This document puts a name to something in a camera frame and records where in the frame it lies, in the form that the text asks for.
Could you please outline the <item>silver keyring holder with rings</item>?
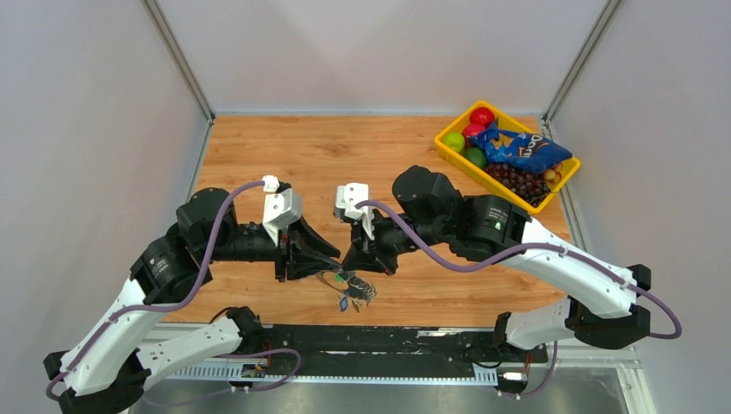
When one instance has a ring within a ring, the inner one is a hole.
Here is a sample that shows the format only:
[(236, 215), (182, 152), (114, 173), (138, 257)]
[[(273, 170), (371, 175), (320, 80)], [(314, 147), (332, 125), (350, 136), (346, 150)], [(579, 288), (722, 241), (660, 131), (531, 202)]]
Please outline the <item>silver keyring holder with rings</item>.
[(336, 291), (337, 304), (340, 313), (352, 310), (360, 313), (363, 307), (367, 307), (377, 296), (377, 290), (373, 283), (362, 279), (356, 272), (340, 271), (347, 275), (347, 282), (340, 283), (335, 280), (336, 272), (321, 272), (316, 275), (316, 280), (328, 288)]

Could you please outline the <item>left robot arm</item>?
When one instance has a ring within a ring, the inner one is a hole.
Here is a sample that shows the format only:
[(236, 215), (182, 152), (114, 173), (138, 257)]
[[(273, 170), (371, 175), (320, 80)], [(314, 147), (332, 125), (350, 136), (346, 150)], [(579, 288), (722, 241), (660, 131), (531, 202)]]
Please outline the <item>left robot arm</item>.
[(219, 355), (262, 358), (272, 351), (246, 306), (185, 336), (142, 345), (164, 316), (187, 306), (211, 281), (213, 262), (270, 262), (282, 282), (339, 268), (340, 250), (307, 224), (291, 186), (271, 178), (257, 186), (266, 195), (260, 223), (238, 222), (231, 191), (195, 193), (131, 266), (93, 330), (74, 348), (45, 358), (51, 384), (64, 387), (55, 396), (64, 413), (119, 413), (179, 369)]

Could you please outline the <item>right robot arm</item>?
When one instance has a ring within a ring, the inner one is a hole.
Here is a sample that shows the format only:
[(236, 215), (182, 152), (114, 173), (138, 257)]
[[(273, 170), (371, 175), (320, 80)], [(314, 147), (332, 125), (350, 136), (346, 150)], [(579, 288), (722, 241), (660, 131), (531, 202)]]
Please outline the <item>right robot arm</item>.
[(651, 285), (647, 267), (599, 260), (507, 199), (465, 196), (446, 175), (423, 166), (401, 173), (392, 193), (400, 212), (372, 200), (365, 184), (337, 188), (334, 213), (352, 229), (345, 270), (392, 275), (400, 255), (417, 250), (433, 255), (436, 245), (446, 244), (464, 259), (461, 265), (440, 259), (449, 270), (471, 273), (498, 264), (565, 294), (536, 310), (499, 315), (491, 339), (500, 358), (514, 360), (525, 349), (568, 338), (621, 349), (649, 336), (651, 314), (637, 302)]

